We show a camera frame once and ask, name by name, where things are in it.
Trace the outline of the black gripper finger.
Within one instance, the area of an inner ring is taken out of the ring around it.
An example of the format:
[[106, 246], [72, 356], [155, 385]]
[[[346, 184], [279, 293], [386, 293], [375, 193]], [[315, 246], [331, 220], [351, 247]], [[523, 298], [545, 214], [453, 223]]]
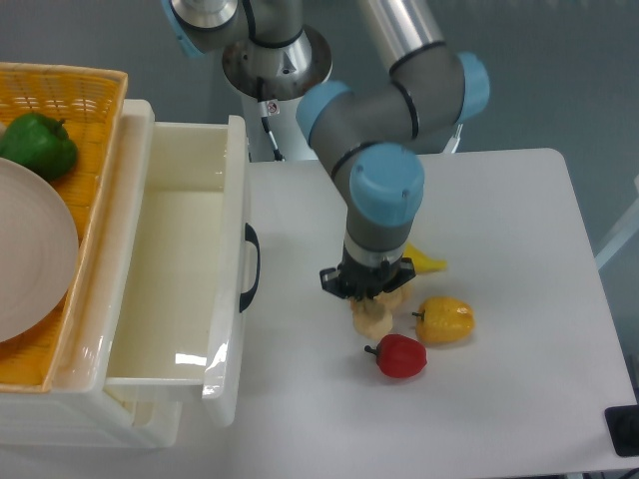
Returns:
[[362, 300], [363, 292], [358, 282], [340, 268], [325, 268], [319, 272], [321, 288], [340, 298]]
[[390, 262], [388, 259], [383, 260], [381, 262], [381, 278], [383, 279], [381, 298], [384, 301], [390, 301], [415, 276], [414, 265], [410, 258], [401, 257], [394, 262]]

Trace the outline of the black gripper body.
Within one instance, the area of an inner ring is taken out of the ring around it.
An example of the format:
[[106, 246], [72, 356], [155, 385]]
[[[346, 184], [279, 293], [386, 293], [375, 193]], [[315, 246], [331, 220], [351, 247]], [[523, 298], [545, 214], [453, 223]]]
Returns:
[[358, 262], [344, 248], [337, 271], [337, 292], [344, 298], [374, 298], [382, 292], [390, 293], [400, 287], [397, 279], [400, 259], [394, 262], [384, 259], [376, 266], [367, 266]]

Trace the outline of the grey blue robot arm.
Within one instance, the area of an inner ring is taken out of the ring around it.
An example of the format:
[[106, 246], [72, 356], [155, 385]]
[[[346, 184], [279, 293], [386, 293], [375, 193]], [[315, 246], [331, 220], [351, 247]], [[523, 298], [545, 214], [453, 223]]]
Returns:
[[222, 54], [240, 97], [253, 161], [316, 159], [347, 208], [342, 258], [323, 290], [362, 300], [413, 279], [404, 252], [424, 172], [408, 144], [483, 111], [490, 83], [473, 54], [451, 52], [423, 1], [358, 5], [388, 83], [359, 95], [331, 78], [323, 35], [299, 1], [167, 1], [183, 51]]

